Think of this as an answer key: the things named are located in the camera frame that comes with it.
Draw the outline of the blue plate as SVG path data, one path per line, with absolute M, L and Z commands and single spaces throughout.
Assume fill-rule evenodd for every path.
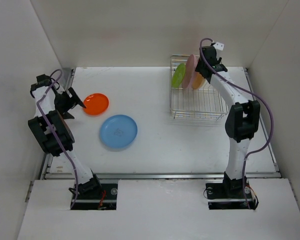
M 137 123 L 124 114 L 107 118 L 100 127 L 101 142 L 111 149 L 124 149 L 131 145 L 138 134 Z

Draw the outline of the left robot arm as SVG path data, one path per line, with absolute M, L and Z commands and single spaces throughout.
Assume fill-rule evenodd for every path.
M 74 195 L 99 197 L 104 189 L 96 174 L 76 156 L 75 139 L 65 122 L 74 118 L 68 113 L 70 109 L 86 106 L 72 88 L 65 90 L 58 79 L 42 74 L 36 80 L 30 87 L 35 100 L 35 115 L 28 121 L 32 134 L 46 154 L 60 158 L 71 171 L 75 186 L 69 190 Z

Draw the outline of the red-orange plate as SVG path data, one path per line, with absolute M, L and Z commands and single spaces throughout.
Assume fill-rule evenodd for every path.
M 88 95 L 83 101 L 85 108 L 83 111 L 90 116 L 103 114 L 109 107 L 109 99 L 102 93 L 93 93 Z

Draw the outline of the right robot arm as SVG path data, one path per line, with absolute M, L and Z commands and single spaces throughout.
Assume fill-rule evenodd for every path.
M 259 128 L 260 103 L 249 100 L 231 79 L 218 57 L 217 44 L 199 49 L 195 71 L 213 86 L 229 108 L 225 132 L 229 137 L 229 159 L 221 183 L 208 183 L 209 199 L 243 199 L 247 184 L 245 167 L 251 139 Z

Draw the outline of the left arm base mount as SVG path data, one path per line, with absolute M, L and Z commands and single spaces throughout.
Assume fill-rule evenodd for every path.
M 78 195 L 75 200 L 75 189 L 69 188 L 72 194 L 71 210 L 96 210 L 112 211 L 117 209 L 118 184 L 102 183 L 102 190 L 99 192 L 88 193 L 86 196 Z

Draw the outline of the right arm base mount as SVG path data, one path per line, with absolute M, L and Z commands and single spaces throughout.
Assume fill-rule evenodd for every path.
M 220 182 L 205 184 L 206 198 L 210 210 L 256 210 L 259 199 L 247 186 L 243 190 L 240 186 L 234 190 L 227 190 Z

